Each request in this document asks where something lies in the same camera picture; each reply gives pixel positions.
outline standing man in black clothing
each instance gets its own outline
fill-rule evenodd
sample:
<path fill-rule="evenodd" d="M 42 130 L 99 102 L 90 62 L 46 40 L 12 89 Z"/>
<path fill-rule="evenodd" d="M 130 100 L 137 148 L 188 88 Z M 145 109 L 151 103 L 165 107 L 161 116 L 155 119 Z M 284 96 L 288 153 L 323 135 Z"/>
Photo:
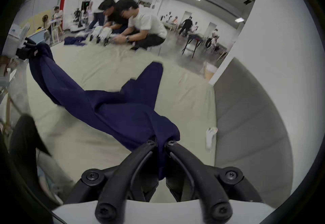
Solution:
<path fill-rule="evenodd" d="M 185 30 L 185 36 L 187 36 L 187 32 L 190 30 L 192 25 L 193 25 L 192 17 L 185 19 L 183 22 L 183 27 L 182 27 L 181 31 L 179 32 L 179 35 L 181 35 L 181 33 Z"/>
<path fill-rule="evenodd" d="M 127 29 L 128 19 L 116 13 L 114 0 L 104 0 L 98 9 L 102 10 L 103 14 L 107 16 L 107 23 L 103 27 L 110 27 L 113 34 L 120 34 Z"/>

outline man in white t-shirt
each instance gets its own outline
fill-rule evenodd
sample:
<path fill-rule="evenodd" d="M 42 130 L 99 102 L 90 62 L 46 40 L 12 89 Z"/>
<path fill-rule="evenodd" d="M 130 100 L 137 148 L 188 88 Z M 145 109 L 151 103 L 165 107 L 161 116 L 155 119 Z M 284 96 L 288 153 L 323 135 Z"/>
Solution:
<path fill-rule="evenodd" d="M 98 7 L 99 5 L 103 2 L 104 0 L 91 0 L 89 4 L 89 9 L 94 13 L 94 20 L 90 23 L 89 29 L 92 29 L 97 21 L 99 22 L 100 26 L 104 25 L 105 22 L 105 16 L 103 14 L 102 10 L 99 10 Z"/>
<path fill-rule="evenodd" d="M 128 19 L 129 23 L 128 28 L 114 38 L 114 42 L 135 42 L 131 49 L 137 50 L 138 48 L 147 49 L 150 46 L 160 45 L 165 41 L 167 31 L 159 18 L 153 15 L 149 8 L 139 8 L 134 0 L 119 0 L 115 9 L 118 14 Z"/>

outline screw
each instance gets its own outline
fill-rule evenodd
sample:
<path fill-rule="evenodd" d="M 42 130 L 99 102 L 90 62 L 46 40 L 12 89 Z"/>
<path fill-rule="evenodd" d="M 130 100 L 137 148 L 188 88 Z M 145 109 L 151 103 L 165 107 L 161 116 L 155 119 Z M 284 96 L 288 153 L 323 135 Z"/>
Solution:
<path fill-rule="evenodd" d="M 89 181 L 95 181 L 97 180 L 99 177 L 99 174 L 96 173 L 96 172 L 90 172 L 87 174 L 86 178 L 89 180 Z"/>
<path fill-rule="evenodd" d="M 99 205 L 98 209 L 96 209 L 97 216 L 101 219 L 113 220 L 116 218 L 116 209 L 114 206 L 102 203 Z"/>
<path fill-rule="evenodd" d="M 231 217 L 232 209 L 229 203 L 219 203 L 213 206 L 211 215 L 215 220 L 225 220 Z"/>
<path fill-rule="evenodd" d="M 237 177 L 237 174 L 234 171 L 229 171 L 225 174 L 229 180 L 234 180 Z"/>
<path fill-rule="evenodd" d="M 174 145 L 176 142 L 174 140 L 168 141 L 168 145 Z"/>

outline floor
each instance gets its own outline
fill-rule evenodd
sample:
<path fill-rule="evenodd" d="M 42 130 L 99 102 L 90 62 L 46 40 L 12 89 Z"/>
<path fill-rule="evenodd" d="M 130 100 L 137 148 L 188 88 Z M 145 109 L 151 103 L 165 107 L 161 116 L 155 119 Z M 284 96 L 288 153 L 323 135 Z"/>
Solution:
<path fill-rule="evenodd" d="M 177 65 L 188 69 L 191 72 L 194 72 L 203 77 L 203 64 L 208 62 L 213 64 L 216 67 L 219 67 L 221 60 L 218 62 L 218 54 L 211 54 L 210 49 L 205 50 L 204 44 L 201 44 L 195 51 L 194 57 L 192 58 L 193 52 L 185 50 L 182 55 L 182 50 L 185 47 L 187 38 L 182 37 L 177 34 L 177 32 L 168 31 L 167 38 L 161 46 L 159 56 L 162 56 L 168 60 L 174 61 Z M 195 40 L 188 45 L 188 47 L 194 50 Z M 159 48 L 152 48 L 149 50 L 158 55 Z"/>

